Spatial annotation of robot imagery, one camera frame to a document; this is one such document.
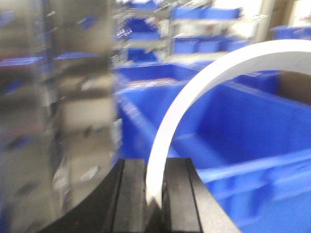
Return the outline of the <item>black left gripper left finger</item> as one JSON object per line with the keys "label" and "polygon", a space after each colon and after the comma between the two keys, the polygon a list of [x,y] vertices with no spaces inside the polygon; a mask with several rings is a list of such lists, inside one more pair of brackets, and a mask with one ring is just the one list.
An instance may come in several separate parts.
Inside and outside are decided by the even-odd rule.
{"label": "black left gripper left finger", "polygon": [[94,191],[41,232],[145,232],[145,170],[143,159],[119,159]]}

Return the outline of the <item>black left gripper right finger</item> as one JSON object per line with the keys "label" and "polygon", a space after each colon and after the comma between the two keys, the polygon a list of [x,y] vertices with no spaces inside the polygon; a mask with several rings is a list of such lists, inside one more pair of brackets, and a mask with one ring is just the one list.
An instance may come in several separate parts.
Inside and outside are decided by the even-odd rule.
{"label": "black left gripper right finger", "polygon": [[190,158],[166,160],[162,222],[165,233],[239,233],[199,178]]}

